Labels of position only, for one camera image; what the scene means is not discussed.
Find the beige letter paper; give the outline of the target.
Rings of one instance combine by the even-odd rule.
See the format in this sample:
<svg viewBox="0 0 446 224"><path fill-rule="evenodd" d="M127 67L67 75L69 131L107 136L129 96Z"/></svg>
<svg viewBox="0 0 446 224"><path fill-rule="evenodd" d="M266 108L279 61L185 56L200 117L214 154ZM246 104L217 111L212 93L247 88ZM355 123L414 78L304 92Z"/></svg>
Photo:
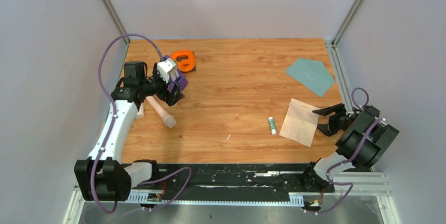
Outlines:
<svg viewBox="0 0 446 224"><path fill-rule="evenodd" d="M319 115L313 111L318 109L318 107L292 98L279 135L311 147L319 119Z"/></svg>

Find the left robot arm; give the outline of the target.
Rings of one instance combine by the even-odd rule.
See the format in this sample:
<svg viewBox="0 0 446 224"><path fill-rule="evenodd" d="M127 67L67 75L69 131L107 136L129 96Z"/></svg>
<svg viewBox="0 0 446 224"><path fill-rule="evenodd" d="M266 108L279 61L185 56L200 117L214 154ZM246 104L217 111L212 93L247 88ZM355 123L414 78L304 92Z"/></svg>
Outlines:
<svg viewBox="0 0 446 224"><path fill-rule="evenodd" d="M140 160L123 167L121 157L131 124L147 97L157 96L168 106L184 98L187 82L176 63L165 58L154 64L148 76L147 64L131 61L124 64L124 75L109 94L110 112L100 137L85 160L78 160L74 173L86 201L126 201L131 189L143 183L154 189L161 174L155 161Z"/></svg>

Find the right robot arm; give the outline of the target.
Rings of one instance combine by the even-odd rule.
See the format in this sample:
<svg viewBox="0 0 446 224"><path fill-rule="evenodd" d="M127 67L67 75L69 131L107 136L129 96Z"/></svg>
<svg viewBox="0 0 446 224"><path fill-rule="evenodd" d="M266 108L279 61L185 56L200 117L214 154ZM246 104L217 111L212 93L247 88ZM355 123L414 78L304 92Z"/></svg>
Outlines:
<svg viewBox="0 0 446 224"><path fill-rule="evenodd" d="M314 111L317 115L328 115L327 124L317 128L327 136L339 130L343 134L336 141L336 150L325 158L310 162L300 177L304 191L321 192L335 184L338 174L357 168L370 168L375 165L390 147L400 131L380 116L375 106L366 105L347 113L344 104Z"/></svg>

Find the grey-green envelope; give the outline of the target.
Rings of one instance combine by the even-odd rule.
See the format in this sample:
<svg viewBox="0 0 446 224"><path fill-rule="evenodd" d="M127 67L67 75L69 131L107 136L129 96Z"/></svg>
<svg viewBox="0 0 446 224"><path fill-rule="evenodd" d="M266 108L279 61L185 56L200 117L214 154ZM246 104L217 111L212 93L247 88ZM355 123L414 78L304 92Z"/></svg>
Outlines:
<svg viewBox="0 0 446 224"><path fill-rule="evenodd" d="M285 73L304 85L317 96L322 97L335 83L335 79L320 61L298 58Z"/></svg>

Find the purple stand with device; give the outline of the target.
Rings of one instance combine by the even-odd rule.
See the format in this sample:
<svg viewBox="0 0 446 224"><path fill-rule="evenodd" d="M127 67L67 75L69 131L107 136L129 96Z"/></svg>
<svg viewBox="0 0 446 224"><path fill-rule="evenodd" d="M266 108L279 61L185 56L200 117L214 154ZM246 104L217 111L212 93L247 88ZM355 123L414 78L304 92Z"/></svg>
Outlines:
<svg viewBox="0 0 446 224"><path fill-rule="evenodd" d="M173 74L170 74L169 85L167 87L168 92L173 93L173 88L175 83L179 85L179 91L183 92L188 85L188 80L186 79L184 73L182 73L178 69L176 62L173 59L171 59L170 56L165 55L164 59L173 63L175 70Z"/></svg>

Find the pink toy microphone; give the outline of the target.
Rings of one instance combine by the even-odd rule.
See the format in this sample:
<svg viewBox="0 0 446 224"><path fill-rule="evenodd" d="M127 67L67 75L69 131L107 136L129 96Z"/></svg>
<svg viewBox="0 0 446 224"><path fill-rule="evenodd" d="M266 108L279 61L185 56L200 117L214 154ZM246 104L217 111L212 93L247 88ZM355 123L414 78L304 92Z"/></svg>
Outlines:
<svg viewBox="0 0 446 224"><path fill-rule="evenodd" d="M146 97L146 100L152 106L154 111L160 116L165 126L168 128L173 128L176 126L177 122L175 118L169 114L153 96Z"/></svg>

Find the white blue toy brick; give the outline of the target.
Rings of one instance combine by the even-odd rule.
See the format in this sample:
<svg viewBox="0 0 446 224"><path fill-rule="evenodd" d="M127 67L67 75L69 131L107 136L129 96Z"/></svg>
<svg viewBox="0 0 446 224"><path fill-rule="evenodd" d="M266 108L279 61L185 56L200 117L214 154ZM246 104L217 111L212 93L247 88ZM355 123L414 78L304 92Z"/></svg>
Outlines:
<svg viewBox="0 0 446 224"><path fill-rule="evenodd" d="M144 104L141 104L135 118L143 118L144 115L145 115Z"/></svg>

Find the white green glue stick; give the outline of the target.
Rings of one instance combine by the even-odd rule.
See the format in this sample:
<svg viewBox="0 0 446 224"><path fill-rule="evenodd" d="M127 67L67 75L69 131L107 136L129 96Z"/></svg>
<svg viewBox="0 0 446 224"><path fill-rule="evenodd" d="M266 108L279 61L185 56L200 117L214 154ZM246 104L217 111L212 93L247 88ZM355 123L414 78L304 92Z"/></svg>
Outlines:
<svg viewBox="0 0 446 224"><path fill-rule="evenodd" d="M269 123L271 134L273 136L275 136L277 134L277 129L276 129L274 118L273 117L268 117L268 123Z"/></svg>

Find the aluminium frame rail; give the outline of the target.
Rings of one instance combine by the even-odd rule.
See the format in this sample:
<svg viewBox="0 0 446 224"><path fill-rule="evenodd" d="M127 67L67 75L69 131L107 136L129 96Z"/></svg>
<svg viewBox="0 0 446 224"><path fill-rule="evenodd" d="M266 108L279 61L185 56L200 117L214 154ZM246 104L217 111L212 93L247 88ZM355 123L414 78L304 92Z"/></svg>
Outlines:
<svg viewBox="0 0 446 224"><path fill-rule="evenodd" d="M379 172L343 172L325 190L322 209L303 204L314 192L286 192L271 186L189 185L173 202L143 210L149 191L136 189L107 215L75 189L64 223L399 223L391 191Z"/></svg>

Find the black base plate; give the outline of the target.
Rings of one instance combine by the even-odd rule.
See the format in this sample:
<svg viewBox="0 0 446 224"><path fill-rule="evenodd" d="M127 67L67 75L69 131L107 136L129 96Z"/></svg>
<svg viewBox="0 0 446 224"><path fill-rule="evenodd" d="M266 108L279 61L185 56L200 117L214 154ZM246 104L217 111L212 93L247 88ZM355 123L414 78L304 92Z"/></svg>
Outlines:
<svg viewBox="0 0 446 224"><path fill-rule="evenodd" d="M301 184L306 163L266 164L158 164L155 178L177 171L166 181L138 186L177 201L285 202L289 193L303 192L319 198L334 192L334 186L308 189Z"/></svg>

